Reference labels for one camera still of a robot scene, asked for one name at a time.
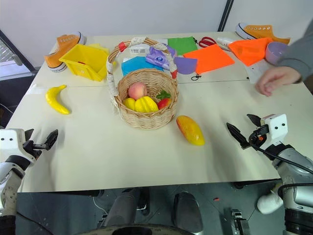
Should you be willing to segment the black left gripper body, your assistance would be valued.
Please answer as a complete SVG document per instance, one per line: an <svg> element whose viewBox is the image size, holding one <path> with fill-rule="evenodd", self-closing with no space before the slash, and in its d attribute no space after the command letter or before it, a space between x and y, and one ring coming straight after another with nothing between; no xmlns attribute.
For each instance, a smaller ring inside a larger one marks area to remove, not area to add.
<svg viewBox="0 0 313 235"><path fill-rule="evenodd" d="M34 141L26 141L23 149L37 160L42 153L43 144L35 144Z"/></svg>

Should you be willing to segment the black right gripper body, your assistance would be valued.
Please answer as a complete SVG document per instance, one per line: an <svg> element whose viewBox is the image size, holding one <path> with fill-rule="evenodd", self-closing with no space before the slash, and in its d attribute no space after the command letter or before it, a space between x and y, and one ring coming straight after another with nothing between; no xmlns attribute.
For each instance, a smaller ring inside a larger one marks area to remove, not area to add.
<svg viewBox="0 0 313 235"><path fill-rule="evenodd" d="M267 124L258 127L252 132L248 138L248 142L252 147L260 147L267 140L267 134L269 133L269 127Z"/></svg>

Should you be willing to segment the person's bare hand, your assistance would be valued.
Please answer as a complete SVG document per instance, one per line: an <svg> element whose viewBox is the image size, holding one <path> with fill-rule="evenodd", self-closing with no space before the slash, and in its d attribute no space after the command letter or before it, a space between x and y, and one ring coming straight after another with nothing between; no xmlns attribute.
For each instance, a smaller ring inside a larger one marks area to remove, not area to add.
<svg viewBox="0 0 313 235"><path fill-rule="evenodd" d="M255 84L256 90L265 96L271 96L273 91L284 85L290 85L301 80L301 74L291 67L274 67L259 78Z"/></svg>

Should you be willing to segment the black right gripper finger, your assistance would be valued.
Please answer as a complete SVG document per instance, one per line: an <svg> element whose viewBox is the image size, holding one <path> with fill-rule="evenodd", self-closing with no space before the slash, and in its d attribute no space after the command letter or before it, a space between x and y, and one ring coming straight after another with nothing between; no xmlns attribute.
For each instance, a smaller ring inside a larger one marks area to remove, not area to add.
<svg viewBox="0 0 313 235"><path fill-rule="evenodd" d="M253 114L247 114L247 117L251 120L251 122L257 126L257 127L261 127L261 118L257 115L253 115Z"/></svg>
<svg viewBox="0 0 313 235"><path fill-rule="evenodd" d="M242 149L247 149L250 147L250 143L241 134L240 130L230 123L226 123L227 129L229 130L231 136L240 144Z"/></svg>

